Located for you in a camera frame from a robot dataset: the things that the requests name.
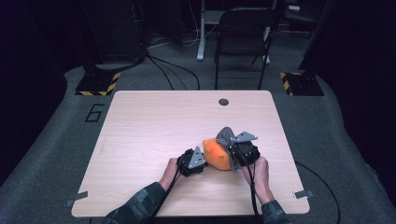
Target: table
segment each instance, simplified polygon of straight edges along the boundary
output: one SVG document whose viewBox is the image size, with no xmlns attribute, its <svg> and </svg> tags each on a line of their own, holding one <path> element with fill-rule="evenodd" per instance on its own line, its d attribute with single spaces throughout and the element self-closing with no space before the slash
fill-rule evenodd
<svg viewBox="0 0 396 224">
<path fill-rule="evenodd" d="M 271 8 L 275 9 L 277 0 L 273 0 Z M 224 11 L 205 10 L 205 0 L 201 0 L 201 36 L 198 47 L 197 60 L 203 61 L 205 55 L 205 25 L 206 24 L 219 24 L 219 20 Z M 265 28 L 263 38 L 266 39 L 269 34 L 270 28 Z M 266 64 L 270 63 L 270 57 L 267 57 Z"/>
<path fill-rule="evenodd" d="M 220 105 L 220 99 L 229 104 Z M 289 214 L 308 212 L 307 199 L 293 197 L 304 188 L 269 91 L 117 91 L 78 191 L 88 191 L 88 197 L 75 201 L 73 216 L 104 217 L 160 180 L 169 158 L 189 148 L 203 150 L 202 141 L 225 126 L 235 135 L 259 137 L 253 143 L 269 161 L 275 197 Z M 237 215 L 253 215 L 242 172 L 212 166 L 174 188 L 158 213 Z"/>
</svg>

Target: hand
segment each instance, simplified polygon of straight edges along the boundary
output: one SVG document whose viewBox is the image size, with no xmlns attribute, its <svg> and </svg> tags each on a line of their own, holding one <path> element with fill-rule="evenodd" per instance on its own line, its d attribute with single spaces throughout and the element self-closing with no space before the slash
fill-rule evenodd
<svg viewBox="0 0 396 224">
<path fill-rule="evenodd" d="M 163 172 L 163 177 L 159 181 L 159 183 L 163 186 L 163 189 L 165 189 L 165 191 L 169 189 L 169 186 L 173 181 L 176 171 L 177 171 L 177 158 L 171 158 L 169 159 L 168 165 L 166 166 L 165 171 Z M 186 176 L 181 175 L 178 178 L 175 186 L 183 182 L 185 178 Z"/>
<path fill-rule="evenodd" d="M 251 173 L 254 175 L 254 186 L 260 203 L 265 204 L 274 200 L 274 195 L 269 187 L 269 166 L 267 159 L 259 157 L 255 161 L 255 164 L 251 164 L 249 167 Z M 247 166 L 242 167 L 242 173 L 244 174 L 247 183 L 250 185 L 250 175 L 248 173 Z"/>
</svg>

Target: person's left hand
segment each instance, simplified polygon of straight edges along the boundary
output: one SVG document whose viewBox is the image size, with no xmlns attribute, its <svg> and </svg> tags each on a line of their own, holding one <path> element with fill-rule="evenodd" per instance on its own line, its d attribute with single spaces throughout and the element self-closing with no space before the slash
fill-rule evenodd
<svg viewBox="0 0 396 224">
<path fill-rule="evenodd" d="M 159 181 L 159 183 L 163 186 L 163 189 L 165 189 L 165 191 L 169 189 L 169 186 L 173 181 L 176 171 L 177 171 L 177 158 L 171 158 L 169 159 L 168 165 L 166 166 L 165 171 L 163 172 L 163 177 Z M 178 178 L 175 186 L 183 182 L 185 178 L 186 176 L 181 175 Z"/>
</svg>

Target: dark background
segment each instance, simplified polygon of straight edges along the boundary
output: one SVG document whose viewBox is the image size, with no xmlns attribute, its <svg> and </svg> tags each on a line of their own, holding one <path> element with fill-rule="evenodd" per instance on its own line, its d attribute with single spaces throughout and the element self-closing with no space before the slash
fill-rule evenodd
<svg viewBox="0 0 396 224">
<path fill-rule="evenodd" d="M 91 9 L 106 12 L 107 7 L 100 7 L 100 3 L 105 2 L 97 1 Z M 130 6 L 131 2 L 112 1 L 125 6 Z M 177 16 L 185 22 L 185 28 L 192 29 L 188 19 L 190 9 L 186 1 L 181 2 Z M 213 2 L 209 7 L 216 8 L 218 3 L 220 1 Z M 200 1 L 191 0 L 191 5 L 199 21 Z M 378 173 L 393 204 L 396 204 L 396 147 L 393 145 L 396 119 L 392 110 L 396 102 L 395 11 L 396 3 L 391 0 L 328 0 L 301 66 L 315 71 L 332 87 L 343 112 L 346 130 L 363 158 Z M 87 10 L 76 0 L 3 1 L 0 7 L 1 183 L 29 150 L 62 101 L 66 90 L 64 73 L 81 66 L 81 60 L 87 57 L 95 63 L 104 61 L 98 36 L 103 39 L 106 36 L 92 31 L 87 15 Z M 134 30 L 127 29 L 128 25 L 118 22 L 121 24 L 117 27 L 126 27 L 126 30 L 114 32 L 136 35 Z M 120 41 L 125 40 L 116 39 L 113 43 Z M 80 51 L 76 50 L 78 43 L 83 47 Z M 136 49 L 134 43 L 125 45 L 128 44 Z M 139 53 L 122 52 L 121 56 L 123 59 L 126 56 L 128 61 Z"/>
</svg>

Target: person's right hand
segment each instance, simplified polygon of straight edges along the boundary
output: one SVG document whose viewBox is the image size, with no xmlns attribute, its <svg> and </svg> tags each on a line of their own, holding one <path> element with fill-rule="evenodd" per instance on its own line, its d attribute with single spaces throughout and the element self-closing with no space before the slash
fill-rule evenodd
<svg viewBox="0 0 396 224">
<path fill-rule="evenodd" d="M 267 159 L 260 156 L 255 161 L 255 164 L 251 164 L 249 167 L 251 173 L 254 175 L 254 186 L 260 203 L 265 204 L 274 200 L 274 195 L 269 187 L 269 166 Z M 242 173 L 244 174 L 247 183 L 250 185 L 250 175 L 248 173 L 247 166 L 242 167 Z"/>
</svg>

